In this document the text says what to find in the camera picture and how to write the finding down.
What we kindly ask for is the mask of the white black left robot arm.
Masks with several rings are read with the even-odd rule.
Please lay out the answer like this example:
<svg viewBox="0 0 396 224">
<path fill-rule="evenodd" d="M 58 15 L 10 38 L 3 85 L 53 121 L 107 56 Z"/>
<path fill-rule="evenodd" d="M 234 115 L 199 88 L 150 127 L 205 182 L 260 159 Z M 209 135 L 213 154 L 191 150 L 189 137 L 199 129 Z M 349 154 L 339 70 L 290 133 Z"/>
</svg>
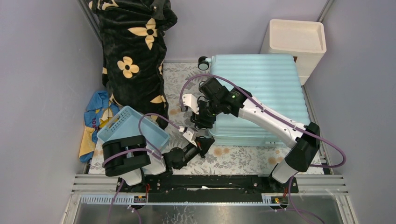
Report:
<svg viewBox="0 0 396 224">
<path fill-rule="evenodd" d="M 174 147 L 157 157 L 157 154 L 147 148 L 146 138 L 142 135 L 110 140 L 102 145 L 102 167 L 106 176 L 120 178 L 120 186 L 126 184 L 132 191 L 138 192 L 145 185 L 143 167 L 152 168 L 155 162 L 159 162 L 160 170 L 153 171 L 155 175 L 167 170 L 180 170 L 197 155 L 205 158 L 214 142 L 214 138 L 199 136 L 184 148 Z"/>
</svg>

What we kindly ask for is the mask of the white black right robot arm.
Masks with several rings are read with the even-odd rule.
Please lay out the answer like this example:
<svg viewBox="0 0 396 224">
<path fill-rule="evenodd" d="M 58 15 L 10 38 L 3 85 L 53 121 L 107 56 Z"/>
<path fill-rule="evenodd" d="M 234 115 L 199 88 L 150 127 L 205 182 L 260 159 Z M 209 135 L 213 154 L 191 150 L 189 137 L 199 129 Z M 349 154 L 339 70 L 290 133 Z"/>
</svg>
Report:
<svg viewBox="0 0 396 224">
<path fill-rule="evenodd" d="M 287 181 L 298 172 L 305 172 L 320 148 L 320 128 L 289 119 L 261 103 L 250 92 L 216 75 L 207 75 L 199 86 L 207 101 L 199 101 L 191 94 L 180 93 L 179 102 L 193 111 L 196 128 L 211 128 L 221 113 L 250 121 L 275 135 L 290 148 L 289 153 L 271 171 L 269 189 L 280 192 Z"/>
</svg>

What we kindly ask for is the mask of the light blue ribbed suitcase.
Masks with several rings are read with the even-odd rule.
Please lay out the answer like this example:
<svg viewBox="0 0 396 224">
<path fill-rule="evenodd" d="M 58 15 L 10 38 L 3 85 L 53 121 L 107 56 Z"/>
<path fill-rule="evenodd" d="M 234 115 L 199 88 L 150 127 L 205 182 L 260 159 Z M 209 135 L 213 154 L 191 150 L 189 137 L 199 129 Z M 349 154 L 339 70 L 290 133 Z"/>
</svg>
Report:
<svg viewBox="0 0 396 224">
<path fill-rule="evenodd" d="M 269 108 L 307 125 L 310 123 L 294 57 L 288 54 L 202 56 L 200 70 L 223 77 L 252 93 Z M 269 131 L 233 115 L 216 117 L 209 134 L 217 145 L 268 146 L 283 143 Z"/>
</svg>

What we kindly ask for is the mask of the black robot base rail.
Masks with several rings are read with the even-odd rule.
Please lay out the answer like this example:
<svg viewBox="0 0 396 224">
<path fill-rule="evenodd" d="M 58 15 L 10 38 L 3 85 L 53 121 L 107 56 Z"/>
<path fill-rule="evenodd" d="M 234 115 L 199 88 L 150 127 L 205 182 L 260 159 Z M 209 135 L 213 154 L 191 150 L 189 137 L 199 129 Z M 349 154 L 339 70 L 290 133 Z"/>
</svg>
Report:
<svg viewBox="0 0 396 224">
<path fill-rule="evenodd" d="M 267 175 L 145 175 L 130 186 L 117 180 L 120 193 L 135 193 L 137 203 L 287 204 L 299 192 L 296 178 L 277 183 Z"/>
</svg>

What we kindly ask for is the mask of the black floral plush blanket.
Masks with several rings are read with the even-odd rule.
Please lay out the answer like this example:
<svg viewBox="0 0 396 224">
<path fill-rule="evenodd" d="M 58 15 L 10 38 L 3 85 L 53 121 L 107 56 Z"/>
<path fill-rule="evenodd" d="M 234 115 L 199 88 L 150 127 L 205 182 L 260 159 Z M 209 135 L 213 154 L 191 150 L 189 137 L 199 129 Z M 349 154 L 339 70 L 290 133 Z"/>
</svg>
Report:
<svg viewBox="0 0 396 224">
<path fill-rule="evenodd" d="M 148 114 L 168 126 L 164 92 L 165 32 L 177 23 L 168 0 L 90 0 L 99 21 L 102 83 L 117 106 Z"/>
</svg>

